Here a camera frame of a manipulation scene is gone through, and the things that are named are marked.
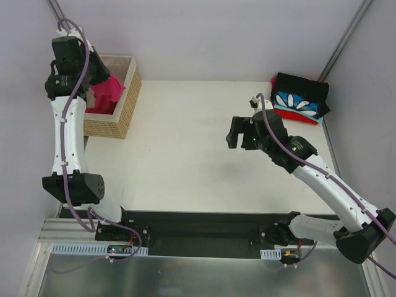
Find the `magenta pink t-shirt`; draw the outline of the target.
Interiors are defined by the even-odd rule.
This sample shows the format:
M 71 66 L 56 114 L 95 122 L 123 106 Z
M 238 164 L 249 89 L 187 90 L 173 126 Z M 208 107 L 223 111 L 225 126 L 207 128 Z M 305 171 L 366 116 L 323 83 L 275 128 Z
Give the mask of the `magenta pink t-shirt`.
M 108 80 L 92 86 L 95 103 L 93 108 L 87 108 L 86 112 L 91 114 L 113 114 L 124 89 L 125 86 L 115 75 L 111 74 Z

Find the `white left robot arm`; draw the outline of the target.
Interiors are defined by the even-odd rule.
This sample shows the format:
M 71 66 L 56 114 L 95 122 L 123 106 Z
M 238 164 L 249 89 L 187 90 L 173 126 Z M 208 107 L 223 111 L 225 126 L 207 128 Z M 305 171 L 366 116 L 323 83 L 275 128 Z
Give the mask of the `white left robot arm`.
M 51 45 L 55 59 L 45 90 L 53 110 L 55 152 L 51 174 L 42 179 L 43 188 L 67 204 L 73 215 L 76 207 L 83 207 L 104 224 L 112 222 L 111 236 L 123 241 L 131 226 L 122 220 L 122 207 L 105 195 L 103 177 L 89 173 L 84 148 L 87 92 L 108 82 L 111 73 L 81 37 L 58 37 Z

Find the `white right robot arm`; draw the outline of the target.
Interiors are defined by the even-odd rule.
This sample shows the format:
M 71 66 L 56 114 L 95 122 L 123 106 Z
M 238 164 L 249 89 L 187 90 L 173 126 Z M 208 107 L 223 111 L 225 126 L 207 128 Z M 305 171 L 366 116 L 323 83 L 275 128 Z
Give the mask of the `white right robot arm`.
M 379 210 L 353 192 L 301 136 L 290 136 L 281 117 L 273 110 L 257 111 L 252 117 L 235 116 L 226 142 L 236 148 L 260 150 L 271 161 L 309 186 L 336 214 L 337 220 L 290 212 L 270 227 L 265 235 L 277 245 L 287 246 L 298 239 L 310 239 L 335 246 L 348 260 L 361 264 L 369 258 L 390 231 L 395 214 Z

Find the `woven wicker basket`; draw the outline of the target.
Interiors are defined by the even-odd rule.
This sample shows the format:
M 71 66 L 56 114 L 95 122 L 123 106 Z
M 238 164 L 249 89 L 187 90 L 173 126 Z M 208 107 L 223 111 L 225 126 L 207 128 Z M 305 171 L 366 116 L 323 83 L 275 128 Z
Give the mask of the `woven wicker basket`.
M 100 55 L 103 64 L 124 85 L 111 114 L 85 113 L 84 136 L 125 139 L 139 97 L 142 82 L 133 56 Z

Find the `red folded t-shirt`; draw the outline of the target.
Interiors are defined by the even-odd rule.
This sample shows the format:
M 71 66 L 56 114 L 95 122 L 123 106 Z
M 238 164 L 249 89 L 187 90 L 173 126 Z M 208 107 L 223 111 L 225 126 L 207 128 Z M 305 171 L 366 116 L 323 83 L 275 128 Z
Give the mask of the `red folded t-shirt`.
M 275 110 L 275 112 L 277 114 L 280 115 L 280 117 L 282 119 L 287 119 L 287 120 L 290 120 L 290 121 L 296 121 L 296 122 L 312 124 L 312 125 L 317 125 L 318 124 L 317 121 L 315 121 L 315 120 L 313 120 L 313 119 L 311 119 L 309 117 L 306 117 L 306 116 L 304 116 L 302 114 L 299 114 L 297 112 L 294 112 L 292 110 L 283 110 L 283 109 L 278 108 L 276 106 L 274 106 L 274 110 Z

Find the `magenta folded t-shirt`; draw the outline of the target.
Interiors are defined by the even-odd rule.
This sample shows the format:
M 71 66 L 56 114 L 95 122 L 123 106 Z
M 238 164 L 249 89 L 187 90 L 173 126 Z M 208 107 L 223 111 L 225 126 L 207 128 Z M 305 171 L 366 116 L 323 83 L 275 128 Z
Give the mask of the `magenta folded t-shirt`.
M 274 88 L 275 84 L 276 84 L 276 77 L 272 77 L 271 79 L 271 84 L 272 84 L 272 88 Z

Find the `black folded printed t-shirt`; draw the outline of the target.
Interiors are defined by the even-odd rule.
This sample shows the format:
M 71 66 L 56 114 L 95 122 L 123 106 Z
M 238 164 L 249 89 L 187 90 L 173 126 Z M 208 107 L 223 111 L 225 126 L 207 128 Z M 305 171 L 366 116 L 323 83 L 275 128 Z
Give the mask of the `black folded printed t-shirt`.
M 276 75 L 276 78 L 276 84 L 270 96 L 273 105 L 278 104 L 300 111 L 313 111 L 322 118 L 330 112 L 326 103 L 329 94 L 328 83 L 281 72 Z

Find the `light teal folded t-shirt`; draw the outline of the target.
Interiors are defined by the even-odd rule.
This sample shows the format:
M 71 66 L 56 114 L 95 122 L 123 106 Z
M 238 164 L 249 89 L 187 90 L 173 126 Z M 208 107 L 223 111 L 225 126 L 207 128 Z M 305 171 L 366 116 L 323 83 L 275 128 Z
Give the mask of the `light teal folded t-shirt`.
M 305 116 L 305 117 L 310 118 L 310 119 L 315 120 L 315 121 L 319 121 L 319 122 L 322 121 L 322 117 L 318 117 L 318 115 L 315 114 L 315 112 L 313 112 L 313 111 L 309 111 L 309 110 L 300 111 L 300 110 L 295 110 L 293 108 L 280 106 L 278 104 L 275 104 L 274 108 L 277 108 L 277 109 L 280 109 L 280 110 L 284 110 L 284 111 L 294 112 L 294 113 L 300 114 L 301 116 Z

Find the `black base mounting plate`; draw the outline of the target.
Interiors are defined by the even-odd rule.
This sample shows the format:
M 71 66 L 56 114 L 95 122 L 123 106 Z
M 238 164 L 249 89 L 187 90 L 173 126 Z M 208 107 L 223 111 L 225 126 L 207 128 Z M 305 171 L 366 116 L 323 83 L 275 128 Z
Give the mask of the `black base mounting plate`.
M 284 213 L 199 213 L 127 210 L 123 225 L 99 224 L 96 241 L 113 241 L 127 249 L 148 249 L 151 256 L 258 259 L 260 251 L 273 249 L 267 232 Z

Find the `left aluminium corner post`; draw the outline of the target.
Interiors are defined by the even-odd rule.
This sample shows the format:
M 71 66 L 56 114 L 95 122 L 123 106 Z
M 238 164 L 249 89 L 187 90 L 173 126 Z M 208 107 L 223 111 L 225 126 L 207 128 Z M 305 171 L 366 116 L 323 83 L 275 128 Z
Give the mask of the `left aluminium corner post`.
M 56 20 L 65 18 L 64 12 L 62 11 L 58 0 L 46 0 L 45 2 L 47 3 L 51 13 L 54 15 Z

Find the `aluminium corner post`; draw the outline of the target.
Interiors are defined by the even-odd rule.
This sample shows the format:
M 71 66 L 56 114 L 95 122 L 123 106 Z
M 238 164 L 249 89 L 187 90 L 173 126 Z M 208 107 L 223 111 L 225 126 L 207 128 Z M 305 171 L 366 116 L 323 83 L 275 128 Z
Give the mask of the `aluminium corner post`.
M 337 61 L 339 60 L 345 48 L 349 44 L 349 41 L 352 39 L 353 35 L 357 32 L 359 26 L 362 24 L 364 18 L 367 16 L 367 14 L 369 13 L 369 11 L 371 10 L 372 6 L 375 3 L 376 0 L 364 0 L 361 2 L 357 11 L 353 15 L 350 23 L 348 24 L 341 38 L 339 39 L 336 47 L 332 51 L 332 54 L 330 55 L 330 58 L 326 62 L 321 74 L 319 75 L 317 79 L 318 82 L 325 82 L 325 80 L 328 78 L 332 69 L 335 67 Z
M 56 20 L 65 18 L 64 12 L 62 11 L 58 0 L 46 0 L 45 2 L 47 3 L 51 13 L 54 15 Z

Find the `aluminium frame rail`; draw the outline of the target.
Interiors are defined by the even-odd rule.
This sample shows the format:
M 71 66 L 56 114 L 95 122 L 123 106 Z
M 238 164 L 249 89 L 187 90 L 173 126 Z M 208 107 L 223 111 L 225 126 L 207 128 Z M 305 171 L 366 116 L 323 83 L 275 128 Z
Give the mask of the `aluminium frame rail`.
M 80 242 L 94 241 L 95 233 L 88 232 L 71 218 L 47 218 L 41 228 L 39 240 L 42 242 Z

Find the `right aluminium corner post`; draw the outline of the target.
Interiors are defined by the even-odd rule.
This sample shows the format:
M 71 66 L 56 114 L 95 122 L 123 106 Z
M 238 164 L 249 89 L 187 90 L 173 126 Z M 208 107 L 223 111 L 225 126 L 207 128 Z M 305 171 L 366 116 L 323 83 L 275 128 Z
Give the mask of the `right aluminium corner post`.
M 375 3 L 376 0 L 364 0 L 361 2 L 357 11 L 353 15 L 350 23 L 348 24 L 341 38 L 339 39 L 336 47 L 332 51 L 332 54 L 330 55 L 330 58 L 326 62 L 321 74 L 319 75 L 317 79 L 318 82 L 325 82 L 325 80 L 328 78 L 332 69 L 335 67 L 337 61 L 339 60 L 345 48 L 349 44 L 349 41 L 352 39 L 353 35 L 357 32 L 359 26 L 362 24 L 364 18 L 367 16 L 367 14 L 369 13 L 369 11 L 371 10 L 372 6 Z

